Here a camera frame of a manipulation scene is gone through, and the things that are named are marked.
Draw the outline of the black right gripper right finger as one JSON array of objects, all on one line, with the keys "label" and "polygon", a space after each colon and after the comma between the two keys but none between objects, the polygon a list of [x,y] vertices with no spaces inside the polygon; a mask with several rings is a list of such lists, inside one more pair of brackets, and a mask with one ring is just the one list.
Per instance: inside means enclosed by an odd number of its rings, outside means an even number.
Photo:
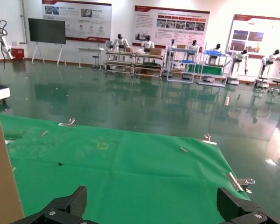
[{"label": "black right gripper right finger", "polygon": [[225,224],[280,224],[253,201],[235,197],[226,188],[217,189],[217,210]]}]

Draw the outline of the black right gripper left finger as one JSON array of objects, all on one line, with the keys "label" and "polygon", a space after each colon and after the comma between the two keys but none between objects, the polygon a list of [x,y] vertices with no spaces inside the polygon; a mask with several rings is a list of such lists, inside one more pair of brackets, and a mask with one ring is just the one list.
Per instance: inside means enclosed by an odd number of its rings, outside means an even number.
[{"label": "black right gripper left finger", "polygon": [[15,224],[93,224],[83,219],[87,207],[87,187],[79,186],[72,195],[53,199],[41,211]]}]

